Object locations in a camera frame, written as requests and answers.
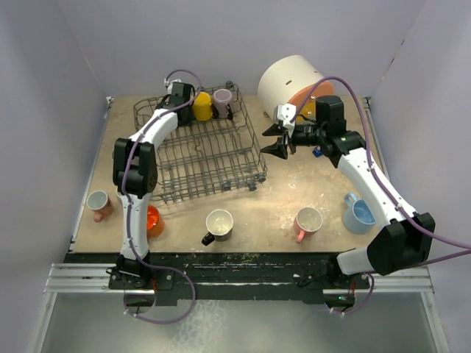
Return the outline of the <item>white round drawer cabinet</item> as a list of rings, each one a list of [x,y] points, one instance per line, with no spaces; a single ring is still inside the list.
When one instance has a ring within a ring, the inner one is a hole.
[[[299,107],[311,87],[323,77],[302,55],[284,57],[263,73],[258,84],[258,99],[274,121],[277,105],[289,103]]]

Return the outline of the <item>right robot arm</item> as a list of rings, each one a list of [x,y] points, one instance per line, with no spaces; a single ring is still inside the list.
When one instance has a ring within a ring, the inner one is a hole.
[[[339,254],[335,265],[327,270],[328,282],[343,288],[353,280],[353,274],[376,272],[385,276],[425,262],[432,243],[426,233],[435,229],[432,216],[419,214],[392,187],[366,150],[364,136],[347,129],[344,103],[338,96],[320,96],[315,108],[315,123],[296,125],[292,120],[296,107],[277,105],[274,123],[264,132],[277,141],[261,151],[287,159],[298,146],[318,146],[372,212],[379,233],[368,246]]]

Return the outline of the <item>orange mug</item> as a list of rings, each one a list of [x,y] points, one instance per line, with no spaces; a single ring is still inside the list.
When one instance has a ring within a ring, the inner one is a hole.
[[[162,234],[165,223],[161,218],[158,209],[152,205],[147,207],[147,224],[146,235],[147,238],[156,238]]]

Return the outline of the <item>yellow mug black handle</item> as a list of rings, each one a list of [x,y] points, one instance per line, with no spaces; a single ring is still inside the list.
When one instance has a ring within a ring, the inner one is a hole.
[[[208,121],[213,117],[212,98],[206,92],[201,92],[192,105],[194,117],[197,121]]]

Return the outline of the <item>light blue mug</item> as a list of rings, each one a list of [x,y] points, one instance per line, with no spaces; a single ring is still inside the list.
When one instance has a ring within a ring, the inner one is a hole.
[[[342,223],[351,233],[365,235],[375,225],[373,214],[366,202],[354,193],[347,193],[344,197],[347,209],[342,215]]]

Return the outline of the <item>salmon pink mug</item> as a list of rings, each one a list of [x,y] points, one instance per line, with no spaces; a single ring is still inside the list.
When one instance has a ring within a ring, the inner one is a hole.
[[[92,192],[86,200],[87,207],[93,212],[93,220],[96,223],[103,221],[114,211],[110,197],[103,190]]]

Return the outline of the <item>purple mug black handle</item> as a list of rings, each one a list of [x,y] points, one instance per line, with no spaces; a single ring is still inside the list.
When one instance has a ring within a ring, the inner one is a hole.
[[[233,94],[226,88],[216,90],[212,95],[213,117],[233,120]]]

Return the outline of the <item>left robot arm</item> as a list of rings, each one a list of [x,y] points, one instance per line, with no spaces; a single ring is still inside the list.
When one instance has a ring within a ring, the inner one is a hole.
[[[123,243],[111,279],[133,288],[146,287],[152,278],[146,235],[150,196],[157,185],[156,149],[180,123],[194,120],[190,100],[193,85],[172,82],[151,118],[129,138],[116,140],[113,150],[113,184],[123,207]]]

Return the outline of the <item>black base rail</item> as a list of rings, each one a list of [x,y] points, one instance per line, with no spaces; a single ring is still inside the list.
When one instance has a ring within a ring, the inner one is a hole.
[[[179,300],[258,300],[351,307],[355,290],[369,289],[361,275],[343,275],[334,253],[154,253],[138,262],[119,258],[106,270],[112,290],[151,296],[158,306]]]

